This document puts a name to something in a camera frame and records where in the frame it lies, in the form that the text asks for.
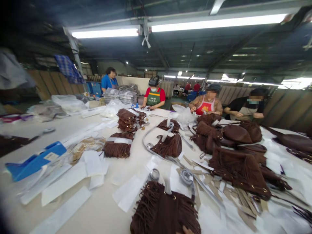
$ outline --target ceiling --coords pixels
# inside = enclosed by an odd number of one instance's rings
[[[11,6],[5,18],[2,45],[20,60],[34,55],[51,56],[72,50],[63,26],[78,26],[141,16],[200,12],[213,7],[214,0],[24,0]],[[222,9],[252,4],[282,2],[269,0],[226,0]],[[257,70],[275,74],[287,70],[312,71],[312,23],[300,24],[312,6],[304,6],[283,25],[257,25],[214,29],[157,32],[150,35],[152,47],[142,46],[143,36],[80,39],[82,60],[128,61],[138,68],[168,70],[215,69]]]

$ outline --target green apron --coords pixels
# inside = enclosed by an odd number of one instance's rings
[[[147,106],[155,106],[160,103],[160,90],[161,88],[158,88],[158,92],[152,92],[152,90],[150,90],[149,95],[147,96]]]

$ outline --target blue plaid shirt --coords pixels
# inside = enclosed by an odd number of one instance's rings
[[[85,79],[66,55],[54,55],[60,72],[70,84],[85,84]]]

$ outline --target red apron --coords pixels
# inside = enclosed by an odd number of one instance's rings
[[[205,112],[208,111],[215,111],[214,107],[215,99],[213,102],[204,102],[204,99],[202,100],[202,104],[197,108],[196,114],[202,115]]]

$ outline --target black shirt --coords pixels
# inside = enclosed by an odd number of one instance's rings
[[[264,102],[261,101],[259,104],[249,104],[247,101],[249,97],[239,97],[234,99],[227,107],[229,107],[232,111],[240,111],[241,108],[245,105],[246,108],[249,109],[258,109],[257,113],[263,113],[264,111]]]

